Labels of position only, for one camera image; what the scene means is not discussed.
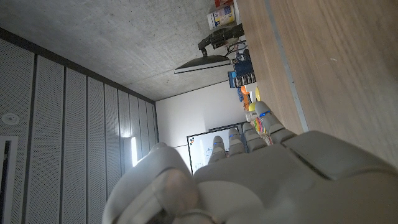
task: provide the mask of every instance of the colorful object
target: colorful object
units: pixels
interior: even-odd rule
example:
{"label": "colorful object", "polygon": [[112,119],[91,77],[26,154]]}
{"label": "colorful object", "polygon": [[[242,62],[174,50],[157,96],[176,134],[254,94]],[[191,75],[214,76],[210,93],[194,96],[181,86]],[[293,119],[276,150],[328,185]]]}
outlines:
{"label": "colorful object", "polygon": [[207,15],[210,29],[235,21],[234,6],[225,6]]}
{"label": "colorful object", "polygon": [[259,88],[258,88],[258,87],[256,87],[256,99],[257,99],[257,101],[261,101],[261,98],[260,98],[260,91],[259,91]]}
{"label": "colorful object", "polygon": [[242,93],[245,94],[245,95],[250,94],[250,92],[246,91],[246,87],[245,87],[245,86],[242,86],[242,87],[241,87],[241,91],[242,91]]}
{"label": "colorful object", "polygon": [[220,7],[224,4],[232,4],[233,2],[233,0],[215,0],[216,7]]}
{"label": "colorful object", "polygon": [[261,121],[260,118],[255,118],[255,120],[254,120],[254,129],[256,131],[261,132],[261,133],[265,132],[264,127],[262,126],[262,121]]}
{"label": "colorful object", "polygon": [[243,94],[240,88],[236,88],[238,90],[238,97],[239,97],[239,101],[242,103],[243,101]]}
{"label": "colorful object", "polygon": [[243,95],[243,107],[244,107],[244,110],[246,110],[246,111],[249,110],[249,104],[250,104],[248,96],[249,95]]}
{"label": "colorful object", "polygon": [[256,102],[253,102],[249,105],[249,111],[254,111],[256,107]]}

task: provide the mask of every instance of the plastic container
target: plastic container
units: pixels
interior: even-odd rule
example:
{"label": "plastic container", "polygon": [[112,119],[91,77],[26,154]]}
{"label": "plastic container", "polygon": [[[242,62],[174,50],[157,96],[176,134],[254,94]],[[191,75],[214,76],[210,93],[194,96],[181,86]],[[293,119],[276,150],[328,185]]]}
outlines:
{"label": "plastic container", "polygon": [[235,21],[234,6],[225,6],[207,15],[210,29]]}

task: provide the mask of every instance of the light fixture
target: light fixture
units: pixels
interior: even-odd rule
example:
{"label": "light fixture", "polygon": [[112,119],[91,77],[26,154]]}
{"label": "light fixture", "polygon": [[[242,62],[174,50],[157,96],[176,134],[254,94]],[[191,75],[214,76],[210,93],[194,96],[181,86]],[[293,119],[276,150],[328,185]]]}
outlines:
{"label": "light fixture", "polygon": [[230,65],[231,61],[228,57],[220,55],[204,56],[193,59],[174,70],[174,74],[183,72],[192,72],[207,68],[215,68],[224,65]]}
{"label": "light fixture", "polygon": [[132,161],[132,166],[135,167],[137,165],[137,163],[138,163],[136,137],[132,137],[130,143],[131,143],[131,161]]}
{"label": "light fixture", "polygon": [[231,65],[231,60],[227,57],[227,55],[231,52],[228,52],[225,56],[207,56],[206,46],[211,44],[213,46],[213,49],[216,49],[227,44],[228,39],[238,38],[242,35],[244,35],[242,24],[236,25],[232,28],[222,28],[214,31],[198,44],[199,50],[201,50],[203,57],[193,59],[183,64],[182,66],[174,70],[174,74],[192,72],[207,68],[215,68],[224,65]]}

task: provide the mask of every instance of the white wall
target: white wall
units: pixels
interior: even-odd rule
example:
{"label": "white wall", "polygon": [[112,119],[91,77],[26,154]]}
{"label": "white wall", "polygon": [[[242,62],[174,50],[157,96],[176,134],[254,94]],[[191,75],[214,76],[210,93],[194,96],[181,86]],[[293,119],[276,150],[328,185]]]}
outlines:
{"label": "white wall", "polygon": [[159,141],[172,147],[186,145],[189,135],[246,120],[228,81],[157,101],[156,112]]}

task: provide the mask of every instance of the orange object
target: orange object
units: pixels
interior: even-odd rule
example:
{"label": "orange object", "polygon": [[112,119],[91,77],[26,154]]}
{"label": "orange object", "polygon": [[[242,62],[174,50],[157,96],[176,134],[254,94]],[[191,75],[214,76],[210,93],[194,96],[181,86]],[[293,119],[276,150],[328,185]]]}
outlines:
{"label": "orange object", "polygon": [[249,111],[249,97],[248,95],[243,95],[243,108],[246,111]]}
{"label": "orange object", "polygon": [[246,91],[246,87],[245,87],[245,86],[242,86],[242,87],[241,87],[241,91],[242,91],[242,93],[245,94],[245,95],[248,95],[248,94],[250,93],[250,92]]}

